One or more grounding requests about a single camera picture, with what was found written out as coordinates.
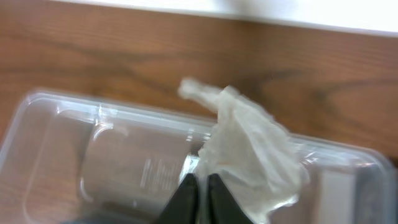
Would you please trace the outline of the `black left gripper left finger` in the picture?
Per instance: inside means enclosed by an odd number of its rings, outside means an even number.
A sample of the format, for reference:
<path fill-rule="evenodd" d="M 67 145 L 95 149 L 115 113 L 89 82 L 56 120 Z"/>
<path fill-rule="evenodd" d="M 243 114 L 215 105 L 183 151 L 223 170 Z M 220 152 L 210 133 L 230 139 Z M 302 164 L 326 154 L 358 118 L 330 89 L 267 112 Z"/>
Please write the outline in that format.
<path fill-rule="evenodd" d="M 195 224 L 198 210 L 198 182 L 187 174 L 157 219 L 157 224 Z"/>

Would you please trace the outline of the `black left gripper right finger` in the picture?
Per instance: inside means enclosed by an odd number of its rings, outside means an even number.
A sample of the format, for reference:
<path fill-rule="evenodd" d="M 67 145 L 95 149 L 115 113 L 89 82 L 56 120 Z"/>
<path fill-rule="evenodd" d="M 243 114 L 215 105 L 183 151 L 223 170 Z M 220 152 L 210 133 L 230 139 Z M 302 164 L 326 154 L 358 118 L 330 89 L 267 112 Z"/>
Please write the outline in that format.
<path fill-rule="evenodd" d="M 207 204 L 211 224 L 253 224 L 218 174 L 208 176 Z"/>

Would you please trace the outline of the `white tissue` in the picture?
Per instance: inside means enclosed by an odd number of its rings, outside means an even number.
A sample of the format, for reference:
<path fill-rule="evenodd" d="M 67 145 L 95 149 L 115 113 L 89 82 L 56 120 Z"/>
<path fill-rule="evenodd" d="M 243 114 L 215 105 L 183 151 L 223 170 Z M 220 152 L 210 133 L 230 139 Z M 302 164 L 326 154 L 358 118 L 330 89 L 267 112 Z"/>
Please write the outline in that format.
<path fill-rule="evenodd" d="M 200 178 L 218 174 L 254 223 L 268 223 L 280 207 L 299 199 L 308 175 L 290 133 L 257 103 L 232 86 L 224 89 L 184 79 L 179 95 L 217 114 L 209 140 L 198 152 Z"/>

